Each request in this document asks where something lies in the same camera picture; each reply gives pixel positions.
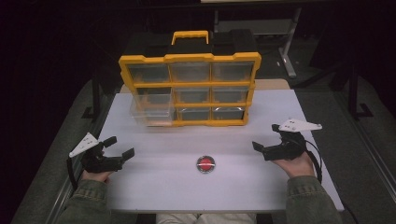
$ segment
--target yellow storage organizer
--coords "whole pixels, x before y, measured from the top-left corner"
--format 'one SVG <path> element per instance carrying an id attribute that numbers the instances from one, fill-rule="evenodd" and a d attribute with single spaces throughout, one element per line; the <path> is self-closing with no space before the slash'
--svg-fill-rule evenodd
<path id="1" fill-rule="evenodd" d="M 139 33 L 120 68 L 147 126 L 245 125 L 261 59 L 249 30 Z"/>

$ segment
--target white tag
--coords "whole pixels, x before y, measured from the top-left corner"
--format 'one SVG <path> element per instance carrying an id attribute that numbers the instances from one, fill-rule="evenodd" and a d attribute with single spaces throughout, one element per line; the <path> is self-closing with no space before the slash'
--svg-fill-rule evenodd
<path id="1" fill-rule="evenodd" d="M 81 142 L 78 143 L 75 149 L 73 149 L 73 151 L 69 153 L 69 157 L 70 158 L 75 157 L 79 153 L 84 152 L 90 149 L 91 147 L 97 146 L 98 144 L 99 141 L 95 137 L 93 137 L 92 134 L 87 133 L 87 135 L 85 135 L 85 137 L 81 140 Z"/>
<path id="2" fill-rule="evenodd" d="M 282 125 L 279 126 L 279 130 L 283 132 L 297 133 L 301 131 L 313 131 L 320 130 L 322 126 L 320 124 L 309 123 L 297 119 L 288 119 Z"/>

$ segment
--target wire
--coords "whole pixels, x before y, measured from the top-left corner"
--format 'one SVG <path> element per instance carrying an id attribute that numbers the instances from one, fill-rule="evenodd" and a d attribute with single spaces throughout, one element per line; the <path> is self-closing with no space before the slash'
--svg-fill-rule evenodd
<path id="1" fill-rule="evenodd" d="M 66 162 L 67 162 L 67 173 L 69 174 L 70 182 L 72 183 L 73 189 L 76 190 L 78 187 L 78 183 L 76 178 L 74 177 L 72 159 L 69 157 L 67 158 Z"/>
<path id="2" fill-rule="evenodd" d="M 317 152 L 318 152 L 318 155 L 319 155 L 319 160 L 320 160 L 320 170 L 321 170 L 321 168 L 322 168 L 322 164 L 323 164 L 323 159 L 321 158 L 321 155 L 320 155 L 320 152 L 319 152 L 319 149 L 314 145 L 314 144 L 312 144 L 311 142 L 309 142 L 309 141 L 306 141 L 305 140 L 305 142 L 306 143 L 309 143 L 312 147 L 314 147 L 314 149 L 316 149 L 317 150 Z"/>
<path id="3" fill-rule="evenodd" d="M 319 164 L 319 162 L 318 162 L 318 159 L 315 157 L 314 153 L 312 153 L 312 151 L 308 150 L 308 149 L 306 148 L 306 146 L 300 145 L 297 141 L 294 141 L 294 139 L 292 139 L 292 138 L 282 138 L 282 139 L 286 139 L 287 141 L 292 142 L 293 144 L 295 144 L 295 145 L 297 145 L 297 146 L 299 146 L 299 147 L 302 147 L 302 148 L 304 149 L 304 151 L 308 154 L 308 156 L 309 156 L 309 158 L 311 159 L 311 161 L 314 163 L 315 170 L 317 171 L 317 179 L 318 179 L 319 183 L 321 184 L 322 178 L 323 178 L 322 169 L 321 169 L 321 168 L 322 168 L 322 158 L 321 158 L 321 156 L 320 156 L 320 153 L 319 153 L 318 148 L 315 147 L 312 143 L 310 143 L 310 142 L 304 140 L 304 141 L 305 141 L 305 144 L 306 144 L 306 143 L 309 143 L 309 144 L 311 144 L 311 145 L 317 150 L 317 152 L 318 152 L 318 154 L 319 154 L 320 164 Z"/>
<path id="4" fill-rule="evenodd" d="M 341 199 L 341 204 L 346 208 L 346 210 L 349 212 L 349 214 L 352 216 L 353 220 L 355 221 L 356 224 L 359 224 L 358 219 L 356 218 L 355 214 L 350 210 L 349 206 Z"/>

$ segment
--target organizer handle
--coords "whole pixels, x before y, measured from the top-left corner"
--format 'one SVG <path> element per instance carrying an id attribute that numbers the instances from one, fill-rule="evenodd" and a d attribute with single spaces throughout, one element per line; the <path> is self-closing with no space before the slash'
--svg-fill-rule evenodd
<path id="1" fill-rule="evenodd" d="M 208 31 L 176 31 L 172 38 L 172 45 L 175 45 L 177 38 L 195 38 L 205 37 L 206 44 L 209 44 L 209 33 Z"/>

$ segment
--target black cable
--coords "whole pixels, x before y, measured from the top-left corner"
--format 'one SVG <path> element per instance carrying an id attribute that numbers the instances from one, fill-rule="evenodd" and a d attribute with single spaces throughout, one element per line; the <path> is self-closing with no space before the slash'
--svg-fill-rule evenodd
<path id="1" fill-rule="evenodd" d="M 72 183 L 73 189 L 76 190 L 78 187 L 78 183 L 76 178 L 74 177 L 72 159 L 69 157 L 67 158 L 66 162 L 67 162 L 67 173 L 69 173 L 70 182 Z"/>
<path id="2" fill-rule="evenodd" d="M 319 183 L 321 184 L 323 176 L 322 176 L 322 171 L 321 171 L 321 168 L 320 168 L 319 163 L 317 161 L 317 158 L 315 157 L 314 153 L 312 153 L 309 150 L 307 150 L 306 153 L 308 154 L 309 158 L 311 158 L 311 161 L 314 163 L 315 170 L 317 171 L 317 179 L 318 179 Z"/>
<path id="3" fill-rule="evenodd" d="M 305 140 L 305 142 L 306 143 L 309 143 L 312 147 L 314 147 L 314 149 L 317 151 L 317 153 L 318 153 L 318 155 L 319 155 L 319 160 L 320 160 L 320 170 L 321 170 L 321 168 L 322 168 L 322 163 L 323 163 L 323 159 L 321 158 L 321 155 L 320 155 L 320 152 L 319 152 L 319 149 L 314 145 L 314 144 L 312 144 L 311 142 L 308 142 L 308 141 L 306 141 Z"/>
<path id="4" fill-rule="evenodd" d="M 349 212 L 349 214 L 352 216 L 353 220 L 355 221 L 356 224 L 359 224 L 358 219 L 356 218 L 355 214 L 350 210 L 349 206 L 341 199 L 341 204 L 345 207 L 345 209 Z"/>

